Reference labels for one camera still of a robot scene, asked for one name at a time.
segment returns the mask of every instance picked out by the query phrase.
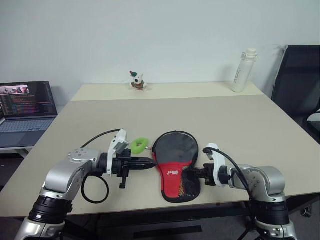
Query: black office chair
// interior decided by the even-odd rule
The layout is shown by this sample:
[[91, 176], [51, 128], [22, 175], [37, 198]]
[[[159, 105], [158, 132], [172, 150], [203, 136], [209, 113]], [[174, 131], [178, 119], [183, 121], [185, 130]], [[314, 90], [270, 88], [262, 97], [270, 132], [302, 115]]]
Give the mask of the black office chair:
[[320, 109], [320, 46], [288, 46], [272, 100], [320, 144], [320, 122], [308, 121]]

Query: black cable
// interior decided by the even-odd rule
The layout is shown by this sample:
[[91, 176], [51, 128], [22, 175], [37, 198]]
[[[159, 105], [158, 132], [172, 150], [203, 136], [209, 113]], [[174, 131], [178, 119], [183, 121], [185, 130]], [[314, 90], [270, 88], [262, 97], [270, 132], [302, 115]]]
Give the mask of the black cable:
[[[93, 141], [96, 140], [97, 138], [100, 138], [100, 137], [103, 136], [103, 135], [110, 134], [110, 133], [114, 133], [114, 132], [119, 132], [120, 130], [121, 130], [121, 129], [119, 128], [119, 129], [114, 129], [114, 130], [110, 130], [110, 131], [105, 131], [105, 132], [103, 132], [103, 133], [95, 136], [94, 138], [91, 138], [89, 141], [87, 141], [85, 144], [83, 144], [81, 148], [85, 148], [88, 144], [90, 144], [91, 142], [93, 142]], [[86, 180], [87, 180], [87, 178], [88, 178], [89, 176], [97, 177], [97, 178], [101, 179], [101, 180], [104, 182], [104, 184], [105, 184], [105, 186], [106, 186], [106, 196], [105, 196], [105, 198], [104, 198], [103, 200], [101, 200], [101, 201], [93, 201], [93, 200], [89, 199], [89, 198], [86, 196], [86, 194], [85, 194], [85, 184], [86, 184]], [[108, 196], [109, 196], [109, 185], [108, 185], [108, 183], [106, 182], [106, 180], [103, 179], [101, 176], [94, 176], [94, 175], [90, 175], [90, 173], [88, 173], [88, 174], [84, 177], [84, 179], [83, 179], [83, 181], [82, 181], [82, 184], [81, 184], [81, 194], [82, 194], [82, 197], [83, 197], [85, 200], [87, 200], [89, 203], [92, 203], [92, 204], [100, 204], [100, 203], [103, 203], [103, 202], [108, 198]]]
[[[98, 179], [101, 179], [102, 182], [104, 182], [104, 184], [105, 184], [105, 186], [106, 186], [106, 195], [105, 195], [104, 199], [102, 199], [102, 200], [100, 200], [100, 201], [93, 201], [93, 200], [89, 199], [89, 198], [86, 196], [86, 194], [85, 194], [85, 183], [86, 183], [87, 178], [90, 177], [90, 176], [96, 177], [96, 178], [98, 178]], [[103, 203], [103, 202], [108, 198], [108, 196], [109, 196], [109, 185], [108, 185], [107, 181], [106, 181], [103, 177], [101, 177], [101, 176], [95, 176], [95, 175], [90, 175], [90, 173], [88, 173], [87, 175], [85, 175], [85, 177], [84, 177], [84, 179], [83, 179], [83, 182], [82, 182], [82, 184], [81, 184], [81, 194], [82, 194], [83, 198], [84, 198], [85, 200], [87, 200], [89, 203], [91, 203], [91, 204], [101, 204], [101, 203]]]
[[121, 129], [115, 129], [115, 130], [110, 130], [110, 131], [103, 132], [103, 133], [95, 136], [94, 138], [90, 139], [89, 141], [87, 141], [85, 144], [82, 145], [81, 148], [85, 148], [89, 143], [93, 142], [94, 140], [96, 140], [97, 138], [100, 138], [103, 135], [114, 133], [114, 132], [119, 132], [120, 130]]
[[216, 152], [216, 153], [221, 154], [222, 156], [224, 156], [225, 158], [227, 158], [227, 159], [232, 163], [232, 165], [233, 165], [233, 166], [235, 167], [235, 169], [237, 170], [237, 172], [236, 172], [235, 174], [238, 176], [238, 178], [240, 179], [241, 183], [243, 184], [245, 190], [247, 191], [247, 193], [248, 193], [248, 195], [249, 195], [249, 199], [252, 200], [253, 197], [252, 197], [252, 194], [251, 194], [251, 192], [250, 192], [249, 184], [248, 184], [248, 182], [247, 182], [247, 179], [246, 179], [244, 173], [241, 171], [240, 167], [236, 164], [236, 162], [235, 162], [230, 156], [228, 156], [226, 153], [224, 153], [223, 151], [220, 151], [220, 150], [215, 149], [215, 148], [213, 148], [213, 147], [205, 147], [205, 148], [203, 149], [203, 152], [204, 152], [205, 154], [207, 154], [207, 153], [208, 153], [207, 150], [211, 150], [211, 151], [214, 151], [214, 152]]
[[[225, 158], [227, 158], [231, 163], [232, 165], [235, 167], [236, 171], [235, 171], [235, 174], [238, 176], [238, 178], [240, 179], [241, 183], [243, 184], [245, 190], [247, 191], [248, 195], [249, 195], [249, 200], [253, 200], [253, 196], [250, 192], [250, 189], [249, 189], [249, 184], [248, 184], [248, 181], [244, 175], [244, 173], [241, 171], [240, 167], [236, 164], [236, 162], [230, 157], [228, 156], [226, 153], [224, 153], [223, 151], [220, 151], [218, 149], [215, 149], [213, 147], [205, 147], [203, 149], [203, 152], [205, 154], [209, 153], [208, 150], [211, 150], [211, 151], [214, 151], [218, 154], [221, 154], [222, 156], [224, 156]], [[248, 207], [249, 209], [249, 212], [250, 212], [250, 219], [251, 219], [251, 226], [254, 226], [254, 222], [255, 222], [255, 216], [251, 210], [250, 207]], [[238, 240], [242, 240], [244, 239], [244, 237], [249, 233], [251, 227], [247, 227], [245, 229], [245, 231], [243, 232], [243, 234], [238, 238]]]
[[242, 240], [247, 236], [247, 234], [250, 232], [251, 228], [247, 227], [245, 231], [241, 234], [241, 236], [238, 238], [238, 240]]

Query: small figurine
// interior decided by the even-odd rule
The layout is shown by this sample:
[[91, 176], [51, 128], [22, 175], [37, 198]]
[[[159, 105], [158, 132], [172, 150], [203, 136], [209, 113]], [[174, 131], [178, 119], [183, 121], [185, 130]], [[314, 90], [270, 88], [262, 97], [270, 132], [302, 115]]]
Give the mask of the small figurine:
[[133, 78], [133, 82], [131, 82], [131, 86], [137, 90], [143, 90], [146, 88], [147, 84], [144, 82], [143, 77], [144, 74], [138, 76], [136, 72], [130, 71], [131, 77]]

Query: bottle cap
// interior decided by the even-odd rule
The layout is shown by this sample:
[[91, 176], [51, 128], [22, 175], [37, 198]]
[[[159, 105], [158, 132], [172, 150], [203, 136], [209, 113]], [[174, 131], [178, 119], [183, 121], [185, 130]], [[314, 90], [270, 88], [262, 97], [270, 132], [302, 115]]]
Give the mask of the bottle cap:
[[241, 58], [245, 61], [255, 61], [257, 59], [257, 50], [255, 48], [248, 48], [246, 52], [242, 53]]

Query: green ring toy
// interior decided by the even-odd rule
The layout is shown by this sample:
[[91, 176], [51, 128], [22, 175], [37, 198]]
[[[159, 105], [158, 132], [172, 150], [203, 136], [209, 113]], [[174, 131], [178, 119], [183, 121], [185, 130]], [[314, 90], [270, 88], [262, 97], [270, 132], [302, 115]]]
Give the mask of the green ring toy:
[[132, 150], [132, 153], [133, 154], [142, 153], [146, 149], [146, 147], [148, 146], [148, 143], [149, 143], [149, 140], [144, 137], [141, 137], [141, 138], [134, 140], [131, 143], [131, 147], [130, 147]]

